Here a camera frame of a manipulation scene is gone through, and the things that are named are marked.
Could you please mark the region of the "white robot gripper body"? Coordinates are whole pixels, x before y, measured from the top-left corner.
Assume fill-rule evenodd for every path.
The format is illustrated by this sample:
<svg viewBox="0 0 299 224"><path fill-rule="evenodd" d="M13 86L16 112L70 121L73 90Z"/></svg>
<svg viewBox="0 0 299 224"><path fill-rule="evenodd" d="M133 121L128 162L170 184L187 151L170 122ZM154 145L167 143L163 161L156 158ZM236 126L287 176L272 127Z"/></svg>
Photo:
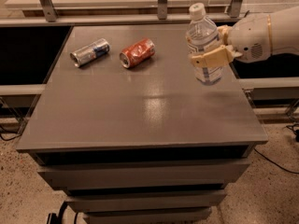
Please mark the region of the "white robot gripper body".
<svg viewBox="0 0 299 224"><path fill-rule="evenodd" d="M248 15L238 21L228 32L227 43L238 53L236 59L242 63L255 63L271 55L269 30L270 16Z"/></svg>

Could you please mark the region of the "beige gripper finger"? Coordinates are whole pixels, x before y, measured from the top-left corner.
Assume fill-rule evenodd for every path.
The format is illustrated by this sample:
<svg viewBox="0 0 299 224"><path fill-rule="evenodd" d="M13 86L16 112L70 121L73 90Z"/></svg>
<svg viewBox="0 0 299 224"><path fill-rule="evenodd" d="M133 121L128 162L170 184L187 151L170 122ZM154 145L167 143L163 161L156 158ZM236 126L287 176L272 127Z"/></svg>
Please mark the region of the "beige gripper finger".
<svg viewBox="0 0 299 224"><path fill-rule="evenodd" d="M232 27L229 25L222 25L217 27L220 38L222 40L222 43L224 45L230 45L230 33L232 31Z"/></svg>
<svg viewBox="0 0 299 224"><path fill-rule="evenodd" d="M231 63L235 58L242 56L242 53L236 51L233 46L220 45L218 48L203 54L191 54L190 62L194 67L214 68L223 67Z"/></svg>

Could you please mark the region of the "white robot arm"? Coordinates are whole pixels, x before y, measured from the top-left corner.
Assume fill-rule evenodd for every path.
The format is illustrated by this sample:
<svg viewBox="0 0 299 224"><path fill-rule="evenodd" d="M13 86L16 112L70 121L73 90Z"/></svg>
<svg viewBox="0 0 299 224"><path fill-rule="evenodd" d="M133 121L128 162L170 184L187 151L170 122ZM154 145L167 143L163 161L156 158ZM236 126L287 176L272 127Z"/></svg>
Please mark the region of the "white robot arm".
<svg viewBox="0 0 299 224"><path fill-rule="evenodd" d="M234 59L255 63L273 55L299 54L299 7L250 14L235 25L223 25L218 30L221 45L204 54L192 55L193 66L214 68L228 65Z"/></svg>

